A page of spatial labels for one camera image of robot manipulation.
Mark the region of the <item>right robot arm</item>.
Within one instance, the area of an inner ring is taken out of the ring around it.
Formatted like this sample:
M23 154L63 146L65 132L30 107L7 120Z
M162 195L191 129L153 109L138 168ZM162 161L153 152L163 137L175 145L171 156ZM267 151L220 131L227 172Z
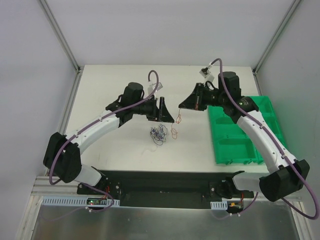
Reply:
M200 71L203 83L197 83L192 93L179 104L180 109L204 111L208 106L221 107L249 137L262 156L268 174L238 172L232 181L225 184L225 192L237 197L243 190L262 193L275 202L304 186L310 165L306 160L297 160L267 125L259 107L249 96L241 93L239 77L233 71L218 75L218 87L214 87L214 76L205 68Z

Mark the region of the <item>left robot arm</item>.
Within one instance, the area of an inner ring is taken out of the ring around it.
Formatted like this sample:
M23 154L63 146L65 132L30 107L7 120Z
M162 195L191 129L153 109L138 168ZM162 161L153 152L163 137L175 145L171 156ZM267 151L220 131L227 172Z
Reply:
M143 86L130 82L123 94L106 106L91 123L66 135L54 133L49 139L43 160L49 169L49 176L57 176L64 183L76 181L87 184L94 194L102 194L106 188L102 174L94 167L83 164L81 155L90 145L123 126L134 115L146 116L152 122L173 123L164 97L155 96L162 87L161 83L153 83L148 88L149 95L144 96Z

